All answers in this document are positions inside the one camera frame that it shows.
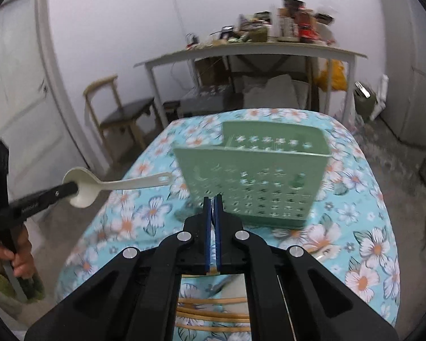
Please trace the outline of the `person's left hand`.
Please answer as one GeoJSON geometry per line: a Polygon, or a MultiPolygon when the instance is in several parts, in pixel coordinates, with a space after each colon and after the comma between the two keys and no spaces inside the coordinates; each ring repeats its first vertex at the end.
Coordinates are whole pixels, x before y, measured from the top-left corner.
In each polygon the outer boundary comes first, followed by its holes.
{"type": "Polygon", "coordinates": [[[32,245],[25,225],[22,225],[18,231],[15,246],[16,253],[13,253],[0,243],[0,272],[4,272],[2,262],[10,261],[16,278],[30,279],[37,270],[31,254],[32,245]]]}

